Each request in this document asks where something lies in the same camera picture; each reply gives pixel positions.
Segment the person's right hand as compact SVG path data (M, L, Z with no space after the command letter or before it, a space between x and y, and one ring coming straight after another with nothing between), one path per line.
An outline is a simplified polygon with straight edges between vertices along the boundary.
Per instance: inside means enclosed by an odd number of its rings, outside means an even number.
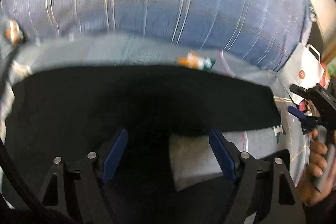
M310 133L313 141L310 144L309 164L297 186L299 199L306 206L314 206L323 201L331 193L335 181L335 159L332 164L326 161L324 156L328 148L318 140L318 135L317 128ZM323 174L327 174L325 183L321 190L316 190L311 180L314 177L322 177Z

